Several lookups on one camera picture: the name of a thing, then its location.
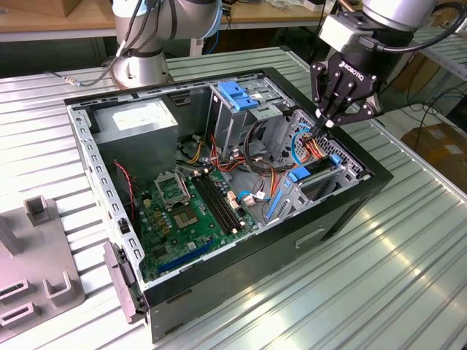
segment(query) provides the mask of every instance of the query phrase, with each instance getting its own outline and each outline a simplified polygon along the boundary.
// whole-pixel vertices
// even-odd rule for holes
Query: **wooden shelf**
[[[321,12],[312,12],[300,6],[277,9],[262,4],[232,6],[232,23],[275,23],[319,20]],[[82,0],[66,18],[41,15],[34,12],[9,9],[0,14],[0,33],[31,31],[73,31],[84,29],[110,29],[115,27],[112,7],[108,0]]]

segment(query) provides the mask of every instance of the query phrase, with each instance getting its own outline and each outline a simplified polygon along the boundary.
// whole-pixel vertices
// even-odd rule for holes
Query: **blue pcie slot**
[[[182,257],[178,257],[177,259],[172,260],[171,262],[167,262],[159,266],[158,268],[159,273],[171,270],[172,268],[177,268],[180,265],[183,265],[184,263],[186,263],[187,261],[192,260],[196,257],[199,257],[200,255],[206,253],[209,250],[209,247],[211,246],[211,244],[213,243],[214,241],[210,241],[209,243],[204,244],[203,246],[200,246],[199,248],[183,255]]]
[[[272,213],[274,213],[274,210],[277,207],[277,204],[279,203],[281,197],[282,197],[282,191],[280,190],[277,193],[276,198],[274,199],[274,202],[272,203],[271,208],[268,211],[268,214],[266,215],[268,219],[271,219]]]

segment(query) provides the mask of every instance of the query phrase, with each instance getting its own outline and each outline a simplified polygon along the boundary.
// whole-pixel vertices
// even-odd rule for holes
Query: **slotted metal table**
[[[273,66],[306,95],[309,73],[279,48],[169,61],[176,80]],[[91,80],[101,69],[73,71]],[[126,324],[102,257],[107,240],[55,77],[0,80],[0,212],[54,198],[86,300],[0,344],[10,349],[151,349]],[[466,196],[384,128],[345,128],[394,180],[340,234],[156,344],[158,349],[461,349],[467,340]]]
[[[444,30],[444,28],[421,28],[415,34],[414,41],[421,44]],[[450,35],[442,42],[422,50],[421,53],[462,80],[467,80],[467,37]]]

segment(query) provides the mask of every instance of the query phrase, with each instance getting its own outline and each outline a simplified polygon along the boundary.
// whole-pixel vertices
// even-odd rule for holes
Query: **robotiq logo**
[[[349,66],[347,63],[345,63],[344,61],[342,61],[341,64],[339,64],[339,67],[341,68],[345,68],[346,70],[348,70],[350,73],[352,73],[353,75],[355,75],[355,77],[357,79],[359,79],[361,82],[363,80],[365,80],[365,77],[363,76],[363,74],[361,74],[357,69],[353,68],[352,66]]]

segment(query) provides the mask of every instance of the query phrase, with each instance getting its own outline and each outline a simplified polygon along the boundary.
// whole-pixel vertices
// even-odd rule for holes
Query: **workbench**
[[[321,12],[302,6],[277,9],[272,5],[235,3],[231,21],[223,16],[220,30],[316,26]],[[109,0],[82,0],[66,18],[9,9],[0,14],[0,42],[116,36]],[[200,55],[202,40],[192,40],[190,55]]]
[[[175,80],[272,66],[307,96],[309,71],[279,48],[169,60]],[[101,69],[72,71],[92,80]],[[126,324],[102,257],[107,234],[62,100],[115,90],[47,75],[0,80],[0,212],[54,198],[85,290],[81,305],[10,349],[151,349]],[[467,340],[467,199],[375,122],[345,127],[394,175],[337,236],[165,337],[158,349],[461,349]]]

